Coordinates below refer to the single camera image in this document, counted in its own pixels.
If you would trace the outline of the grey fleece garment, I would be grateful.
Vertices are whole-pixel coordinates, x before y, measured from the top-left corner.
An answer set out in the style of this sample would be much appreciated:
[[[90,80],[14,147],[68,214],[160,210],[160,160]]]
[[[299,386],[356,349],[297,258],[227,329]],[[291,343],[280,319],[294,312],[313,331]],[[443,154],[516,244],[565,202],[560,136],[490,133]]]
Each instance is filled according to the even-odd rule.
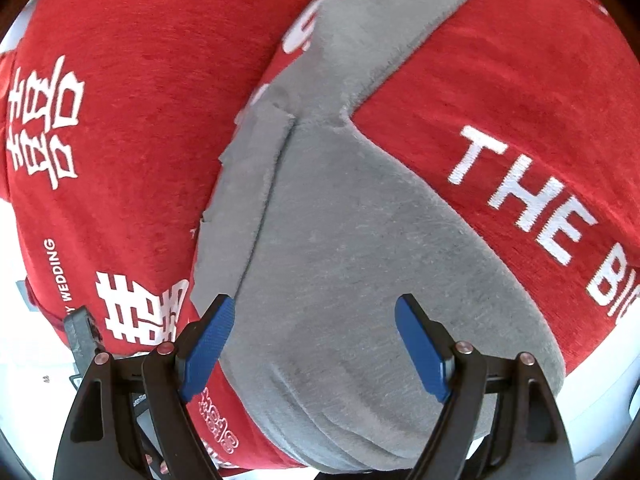
[[[514,274],[437,193],[352,123],[469,0],[330,0],[309,49],[245,113],[198,236],[192,302],[233,298],[222,369],[253,422],[328,474],[406,469],[438,419],[400,339],[404,292],[456,336],[561,351]]]

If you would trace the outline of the red printed bedspread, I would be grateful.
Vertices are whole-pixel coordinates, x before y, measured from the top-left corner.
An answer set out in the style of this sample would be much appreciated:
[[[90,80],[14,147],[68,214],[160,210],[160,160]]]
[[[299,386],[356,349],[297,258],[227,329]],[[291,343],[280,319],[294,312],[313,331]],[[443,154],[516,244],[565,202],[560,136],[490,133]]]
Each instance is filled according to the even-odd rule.
[[[248,108],[330,0],[37,0],[1,57],[1,197],[55,330],[175,340],[204,212]],[[561,411],[639,364],[639,64],[598,0],[469,0],[352,114],[489,246],[547,322]],[[253,422],[222,352],[188,405],[223,474],[311,467]]]

